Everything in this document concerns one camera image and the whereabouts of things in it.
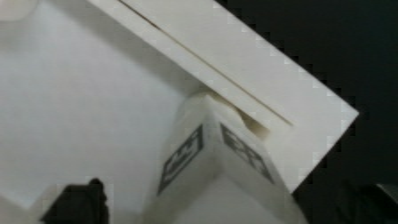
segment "black object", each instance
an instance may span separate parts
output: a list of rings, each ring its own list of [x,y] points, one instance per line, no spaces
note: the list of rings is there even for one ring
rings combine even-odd
[[[345,183],[336,208],[336,224],[398,224],[398,188],[393,185],[354,187]]]
[[[93,179],[89,185],[70,185],[41,221],[47,224],[109,224],[103,189],[100,179]]]

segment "dark background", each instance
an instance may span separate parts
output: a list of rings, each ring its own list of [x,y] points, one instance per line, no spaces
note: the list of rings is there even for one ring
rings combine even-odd
[[[398,184],[398,1],[219,0],[361,112],[295,197],[334,223],[338,188]]]

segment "white surface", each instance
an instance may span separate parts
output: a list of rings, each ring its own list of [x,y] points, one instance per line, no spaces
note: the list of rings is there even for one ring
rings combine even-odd
[[[36,9],[40,0],[0,0],[0,21],[20,20]]]
[[[283,224],[262,204],[223,175],[182,214],[176,224]]]
[[[0,194],[103,178],[114,223],[132,224],[178,107],[201,83],[82,0],[45,0],[0,23]]]
[[[269,128],[294,191],[358,111],[214,0],[89,1]]]

